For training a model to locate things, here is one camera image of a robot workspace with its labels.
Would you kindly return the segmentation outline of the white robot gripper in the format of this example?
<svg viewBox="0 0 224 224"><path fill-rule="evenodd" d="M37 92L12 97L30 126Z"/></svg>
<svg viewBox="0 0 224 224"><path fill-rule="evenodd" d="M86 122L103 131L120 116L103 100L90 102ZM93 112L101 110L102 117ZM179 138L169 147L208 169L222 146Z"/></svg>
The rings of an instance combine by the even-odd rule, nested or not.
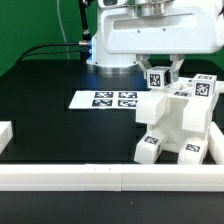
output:
<svg viewBox="0 0 224 224"><path fill-rule="evenodd" d="M111 54L137 54L147 78L149 55L170 56L172 82L183 54L214 53L224 47L224 0L98 0L101 45Z"/></svg>

